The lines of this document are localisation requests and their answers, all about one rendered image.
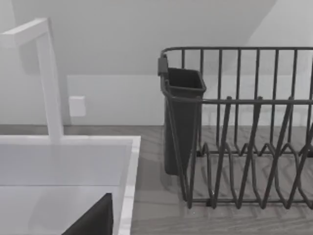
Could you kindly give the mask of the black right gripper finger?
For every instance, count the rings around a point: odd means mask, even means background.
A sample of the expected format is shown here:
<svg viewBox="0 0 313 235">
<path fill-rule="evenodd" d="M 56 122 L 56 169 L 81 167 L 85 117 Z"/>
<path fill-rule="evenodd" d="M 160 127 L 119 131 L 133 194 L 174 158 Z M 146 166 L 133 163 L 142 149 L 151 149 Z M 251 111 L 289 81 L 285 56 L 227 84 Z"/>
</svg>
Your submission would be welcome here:
<svg viewBox="0 0 313 235">
<path fill-rule="evenodd" d="M 113 235 L 112 193 L 106 193 L 62 235 Z"/>
</svg>

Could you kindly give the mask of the white sink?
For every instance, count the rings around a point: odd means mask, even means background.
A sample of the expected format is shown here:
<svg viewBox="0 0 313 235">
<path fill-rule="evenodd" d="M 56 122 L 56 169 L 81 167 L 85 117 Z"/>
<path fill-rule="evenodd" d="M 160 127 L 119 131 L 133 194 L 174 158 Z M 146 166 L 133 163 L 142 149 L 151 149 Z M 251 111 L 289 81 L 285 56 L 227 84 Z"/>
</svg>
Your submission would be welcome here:
<svg viewBox="0 0 313 235">
<path fill-rule="evenodd" d="M 62 235 L 112 193 L 113 235 L 131 235 L 140 136 L 0 145 L 0 235 Z"/>
</svg>

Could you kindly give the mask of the dark grey cutlery holder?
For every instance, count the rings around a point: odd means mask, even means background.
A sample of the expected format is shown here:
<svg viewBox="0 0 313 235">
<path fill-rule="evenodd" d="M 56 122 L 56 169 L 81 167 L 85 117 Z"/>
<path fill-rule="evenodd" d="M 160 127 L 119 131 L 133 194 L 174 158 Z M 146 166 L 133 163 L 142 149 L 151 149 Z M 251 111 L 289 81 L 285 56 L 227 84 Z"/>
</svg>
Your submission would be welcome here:
<svg viewBox="0 0 313 235">
<path fill-rule="evenodd" d="M 168 79 L 171 94 L 176 97 L 203 97 L 206 91 L 202 74 L 197 70 L 170 67 L 168 69 Z M 173 101 L 174 121 L 184 171 L 187 169 L 192 150 L 195 105 L 195 103 Z M 167 106 L 165 107 L 164 120 L 164 169 L 169 175 L 178 175 L 169 109 Z"/>
</svg>

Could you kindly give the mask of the tall white tap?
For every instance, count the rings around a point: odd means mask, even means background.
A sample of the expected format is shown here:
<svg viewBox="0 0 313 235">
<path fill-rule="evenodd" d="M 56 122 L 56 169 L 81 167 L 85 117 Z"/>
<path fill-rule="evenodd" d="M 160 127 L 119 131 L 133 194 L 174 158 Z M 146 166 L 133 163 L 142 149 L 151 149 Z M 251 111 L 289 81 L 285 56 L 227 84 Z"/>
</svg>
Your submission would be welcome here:
<svg viewBox="0 0 313 235">
<path fill-rule="evenodd" d="M 14 48 L 36 41 L 48 134 L 0 135 L 1 144 L 59 144 L 64 137 L 61 98 L 50 20 L 36 18 L 0 34 L 0 46 Z"/>
</svg>

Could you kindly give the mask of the white wall socket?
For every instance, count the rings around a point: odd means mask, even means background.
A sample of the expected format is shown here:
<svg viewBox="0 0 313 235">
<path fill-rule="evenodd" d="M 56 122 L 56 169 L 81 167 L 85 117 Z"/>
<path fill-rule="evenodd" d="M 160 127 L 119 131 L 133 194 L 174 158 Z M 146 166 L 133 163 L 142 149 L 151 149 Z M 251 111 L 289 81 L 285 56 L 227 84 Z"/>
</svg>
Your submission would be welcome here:
<svg viewBox="0 0 313 235">
<path fill-rule="evenodd" d="M 70 96 L 69 112 L 71 117 L 84 117 L 86 115 L 85 96 Z"/>
</svg>

